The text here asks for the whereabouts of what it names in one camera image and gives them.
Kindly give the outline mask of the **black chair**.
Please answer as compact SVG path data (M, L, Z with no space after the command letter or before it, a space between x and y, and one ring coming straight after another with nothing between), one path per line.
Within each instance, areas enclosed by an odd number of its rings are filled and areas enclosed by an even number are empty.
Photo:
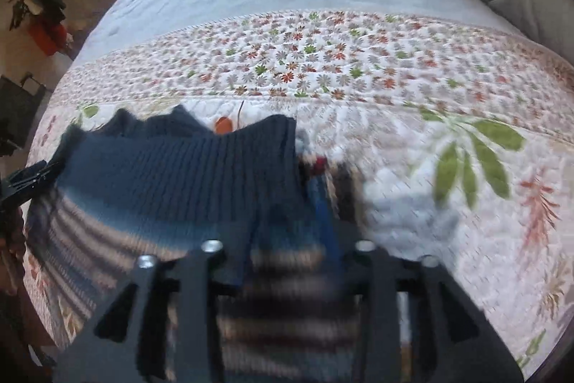
M48 89L27 72L19 83L1 77L1 156L22 150Z

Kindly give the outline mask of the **striped knit sweater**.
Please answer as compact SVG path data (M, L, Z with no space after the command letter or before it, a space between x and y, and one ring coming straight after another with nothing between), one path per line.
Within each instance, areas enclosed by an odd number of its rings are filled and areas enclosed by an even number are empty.
M228 380L350 378L358 314L332 292L331 234L336 221L354 225L353 181L304 141L282 115L218 134L180 106L67 128L53 154L61 171L27 218L56 346L73 342L139 256L176 260L220 238L242 287L217 300Z

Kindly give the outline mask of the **floral quilted bedspread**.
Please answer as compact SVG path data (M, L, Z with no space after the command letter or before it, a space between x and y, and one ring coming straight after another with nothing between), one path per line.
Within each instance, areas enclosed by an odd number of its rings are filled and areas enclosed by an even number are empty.
M522 371L547 379L573 322L573 68L521 36L414 15L273 11L181 28L73 64L34 139L185 108L226 134L292 118L353 181L354 226L432 256Z

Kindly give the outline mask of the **red bag on wall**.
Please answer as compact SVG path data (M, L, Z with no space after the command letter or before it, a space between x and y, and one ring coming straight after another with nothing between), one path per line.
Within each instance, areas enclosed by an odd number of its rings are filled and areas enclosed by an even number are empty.
M27 33L45 56L63 51L67 42L67 30L61 23L54 23L42 15L33 15Z

